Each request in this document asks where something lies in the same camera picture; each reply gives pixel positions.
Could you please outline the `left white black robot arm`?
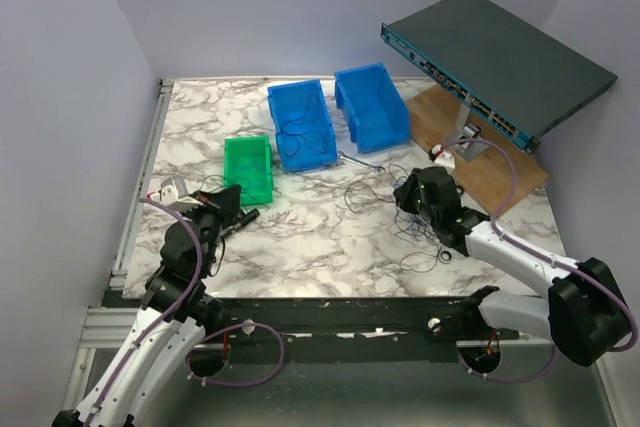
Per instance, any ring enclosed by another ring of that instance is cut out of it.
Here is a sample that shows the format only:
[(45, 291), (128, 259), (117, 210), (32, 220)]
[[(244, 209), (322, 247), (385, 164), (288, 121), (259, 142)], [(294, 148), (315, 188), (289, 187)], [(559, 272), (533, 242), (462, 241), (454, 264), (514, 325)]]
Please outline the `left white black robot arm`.
[(159, 267), (111, 364), (77, 407), (57, 414), (56, 426), (136, 425), (182, 358), (221, 332), (222, 303), (207, 294), (204, 281), (241, 219), (240, 186), (142, 201), (175, 220), (164, 234)]

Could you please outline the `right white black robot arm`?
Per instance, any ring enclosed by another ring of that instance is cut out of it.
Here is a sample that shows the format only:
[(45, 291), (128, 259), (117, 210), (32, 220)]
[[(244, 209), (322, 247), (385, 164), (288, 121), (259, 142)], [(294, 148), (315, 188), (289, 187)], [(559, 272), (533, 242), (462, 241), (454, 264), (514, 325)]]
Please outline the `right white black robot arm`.
[(596, 258), (557, 256), (503, 229), (462, 204), (443, 167), (414, 169), (393, 191), (396, 206), (428, 223), (439, 241), (490, 264), (534, 291), (518, 296), (482, 288), (460, 314), (460, 326), (480, 339), (506, 328), (550, 340), (569, 360), (588, 367), (609, 352), (635, 346), (639, 328), (609, 267)]

